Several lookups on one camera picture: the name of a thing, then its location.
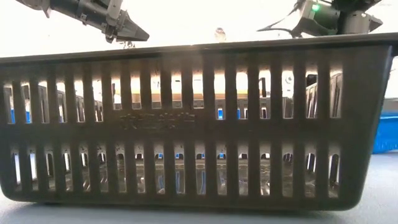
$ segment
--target basket slot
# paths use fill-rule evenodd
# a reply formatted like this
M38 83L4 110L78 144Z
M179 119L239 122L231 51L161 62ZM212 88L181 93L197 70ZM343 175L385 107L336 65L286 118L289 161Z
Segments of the basket slot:
M14 98L12 95L12 85L4 86L4 103L5 103L5 113L7 122L9 124L15 124L15 111L14 111Z
M83 95L84 95L84 113L87 123L95 122L94 114L94 94L93 94L93 72L91 64L82 65L83 70Z
M206 154L205 154L205 144L203 142L196 142L195 145L195 183L196 183L196 192L195 194L198 195L205 195L206 194Z
M154 145L150 140L146 140L144 143L144 177L146 194L155 195L155 154Z
M305 148L302 142L294 144L293 197L302 198L305 194Z
M182 108L182 84L181 84L180 69L172 70L171 86L172 86L173 108Z
M184 157L184 146L183 142L177 141L174 142L174 155L175 155L175 191L177 194L183 195L185 194L185 178L186 178L186 172L185 172L185 157Z
M30 115L32 117L32 123L38 124L43 121L43 112L40 102L39 95L39 82L36 78L29 80L30 87Z
M0 81L0 124L12 123L11 118L11 96L12 90L9 87L3 85Z
M214 73L214 56L206 55L203 57L203 100L205 110L208 115L206 118L209 122L215 119L215 73Z
M162 87L161 73L163 61L161 59L153 59L150 61L150 88L152 89L152 109L162 108Z
M132 108L132 96L130 63L128 60L121 62L120 92L122 108L124 110L130 110Z
M193 75L192 59L184 58L181 60L181 91L182 106L185 109L193 108Z
M50 123L59 123L60 111L58 106L57 78L52 72L49 72L47 77L47 94L49 97Z
M124 166L126 191L133 198L137 194L137 167L134 143L131 140L124 142Z
M26 123L25 96L19 81L12 82L12 95L14 99L14 116L16 124Z
M126 192L126 160L124 153L116 151L119 192Z
M248 144L245 142L239 142L238 143L238 155L236 157L238 158L238 165L237 171L238 171L238 184L239 184L239 195L247 195L249 186L248 186L248 151L249 147Z
M141 96L140 90L140 71L139 71L139 61L136 60L133 63L134 70L130 72L131 74L131 95L132 95L132 108L137 110L141 109Z
M193 108L203 109L205 107L203 102L203 62L200 56L186 58L188 62L185 65L192 65L192 89L193 89Z
M160 101L163 109L171 109L173 102L170 60L163 58L160 70Z
M295 196L293 191L296 191L295 188L301 188L300 182L297 181L297 179L295 179L295 172L297 172L298 170L300 170L300 168L302 170L304 170L303 166L300 167L298 166L298 162L295 162L296 157L298 157L298 155L294 154L294 145L291 143L282 143L282 195L284 197L293 197Z
M177 193L175 178L175 153L171 140L164 141L164 176L165 193L167 197L173 197Z
M108 122L113 113L112 79L109 63L102 63L101 72L103 121Z
M271 120L277 123L284 117L282 106L282 62L279 55L271 59Z
M224 120L226 118L226 86L225 86L225 73L218 71L214 78L214 88L215 88L215 116L219 120Z
M98 195L101 190L100 181L100 167L98 162L98 150L97 145L93 141L88 142L88 169L90 176L90 188L89 191L94 195Z
M141 60L140 95L142 109L152 109L152 91L150 88L149 61L146 59Z
M259 153L257 155L259 156L259 163L260 163L260 169L258 169L258 171L260 172L257 177L260 178L260 195L263 196L269 196L270 194L270 174L271 174L271 164L270 164L270 151L271 151L271 145L269 143L266 142L261 142L260 143L260 150ZM254 176L254 174L251 174L251 171L249 171L249 181L252 178L252 175Z
M271 143L271 197L280 198L282 196L282 145L277 141Z
M226 195L228 190L228 172L227 172L227 145L225 142L216 143L216 177L218 195Z
M25 117L26 117L26 123L31 123L32 118L31 118L31 108L30 108L30 88L28 83L21 83L21 89L22 89L22 97L24 100L24 105L25 105Z
M103 115L102 102L95 101L94 102L94 110L95 110L95 121L102 122L104 120L103 119L104 115Z
M330 117L341 118L341 101L343 95L343 74L330 78Z
M305 115L305 74L306 66L304 55L297 55L293 66L294 76L294 119L303 120Z
M67 122L75 124L77 122L75 81L73 74L69 70L65 73L65 98L67 105Z
M101 192L109 191L108 153L98 146L99 184Z
M70 153L69 149L62 154L62 160L63 160L63 170L65 172L65 185L66 185L66 191L71 192L73 191L73 177L72 177L72 164L70 160Z
M81 96L76 97L76 111L78 115L78 122L85 122L85 102Z
M39 83L39 99L40 99L40 112L42 113L41 114L42 122L49 123L50 122L49 95L47 93L46 80Z
M110 140L106 143L106 172L108 191L110 194L116 194L119 191L118 161L116 160L115 142Z
M236 57L236 96L237 96L237 117L238 119L248 118L248 96L249 96L249 78L248 65L244 61L246 55Z
M260 87L260 118L270 119L271 118L271 73L269 68L265 70L261 69L259 73L259 87Z
M66 112L66 96L65 96L65 82L62 80L57 83L57 100L58 100L58 109L60 112L60 122L67 122L67 112Z
M308 146L305 150L305 196L315 196L315 167L316 155L315 150L308 151Z
M154 144L156 193L165 194L164 145Z
M134 143L134 153L136 158L136 180L137 192L145 192L145 167L144 167L144 145L141 142Z
M11 149L11 172L12 172L12 188L15 191L21 191L21 169L19 166L19 153L16 148Z
M23 192L32 190L32 166L30 160L30 153L26 144L19 144L19 170L21 173L21 185Z
M331 146L329 152L329 197L338 197L339 181L340 181L340 151L335 151L336 146Z
M49 190L55 191L54 159L52 156L52 149L50 150L48 147L46 147L45 151L47 162L47 177L49 179Z
M318 118L317 104L318 104L318 65L313 60L306 62L305 74L305 94L306 94L306 107L305 117L308 119Z

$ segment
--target gray floor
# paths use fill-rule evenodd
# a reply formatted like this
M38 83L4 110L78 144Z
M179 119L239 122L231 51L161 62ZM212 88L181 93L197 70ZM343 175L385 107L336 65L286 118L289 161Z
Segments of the gray floor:
M361 203L346 212L226 213L66 207L12 202L0 195L0 223L398 223L398 152L372 156Z

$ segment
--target basket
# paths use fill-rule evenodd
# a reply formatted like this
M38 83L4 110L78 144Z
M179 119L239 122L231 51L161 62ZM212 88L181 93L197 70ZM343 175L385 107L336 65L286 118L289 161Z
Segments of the basket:
M42 203L349 209L397 40L1 59L2 191Z

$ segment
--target blue container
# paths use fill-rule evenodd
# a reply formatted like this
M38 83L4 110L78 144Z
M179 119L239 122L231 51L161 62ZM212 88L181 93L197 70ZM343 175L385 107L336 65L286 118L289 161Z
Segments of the blue container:
M398 149L398 112L382 113L373 154L383 153Z

